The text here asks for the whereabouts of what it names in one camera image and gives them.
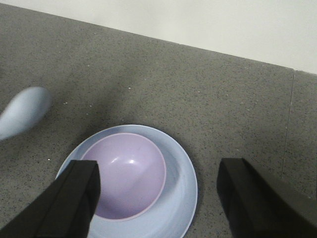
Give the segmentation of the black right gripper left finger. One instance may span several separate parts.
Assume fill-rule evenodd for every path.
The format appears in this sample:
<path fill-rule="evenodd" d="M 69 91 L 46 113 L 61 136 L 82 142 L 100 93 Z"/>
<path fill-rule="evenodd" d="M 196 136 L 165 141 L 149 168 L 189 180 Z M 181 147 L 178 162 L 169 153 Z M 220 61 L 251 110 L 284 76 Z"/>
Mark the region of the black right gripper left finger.
<path fill-rule="evenodd" d="M 86 238 L 101 193 L 96 161 L 72 160 L 57 179 L 5 225 L 2 238 Z"/>

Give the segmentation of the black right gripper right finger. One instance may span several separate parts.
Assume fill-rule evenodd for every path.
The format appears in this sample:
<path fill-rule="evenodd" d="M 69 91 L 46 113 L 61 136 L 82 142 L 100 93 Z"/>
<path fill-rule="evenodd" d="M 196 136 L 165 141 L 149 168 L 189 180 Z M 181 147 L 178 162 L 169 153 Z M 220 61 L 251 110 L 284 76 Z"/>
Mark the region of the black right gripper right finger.
<path fill-rule="evenodd" d="M 261 166 L 223 158 L 217 192 L 235 238 L 315 238 L 317 202 Z"/>

